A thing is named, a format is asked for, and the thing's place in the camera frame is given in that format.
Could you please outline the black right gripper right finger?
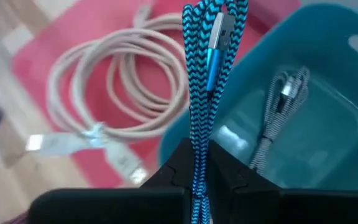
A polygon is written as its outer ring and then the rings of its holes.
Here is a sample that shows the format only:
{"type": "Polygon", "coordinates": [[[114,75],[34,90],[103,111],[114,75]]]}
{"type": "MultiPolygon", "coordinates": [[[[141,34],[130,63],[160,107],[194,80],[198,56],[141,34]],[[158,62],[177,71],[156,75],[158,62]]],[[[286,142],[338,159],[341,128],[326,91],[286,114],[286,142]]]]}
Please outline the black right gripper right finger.
{"type": "Polygon", "coordinates": [[[209,143],[209,204],[214,223],[358,223],[358,191],[285,189],[209,143]]]}

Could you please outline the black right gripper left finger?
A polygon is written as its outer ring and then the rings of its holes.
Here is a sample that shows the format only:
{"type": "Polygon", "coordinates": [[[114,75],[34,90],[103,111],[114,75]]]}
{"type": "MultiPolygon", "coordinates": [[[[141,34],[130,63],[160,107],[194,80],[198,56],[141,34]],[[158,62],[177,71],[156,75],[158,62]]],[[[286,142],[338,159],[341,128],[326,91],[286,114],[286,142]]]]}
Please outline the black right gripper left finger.
{"type": "Polygon", "coordinates": [[[139,188],[57,189],[30,205],[28,224],[189,223],[193,151],[181,140],[170,158],[139,188]]]}

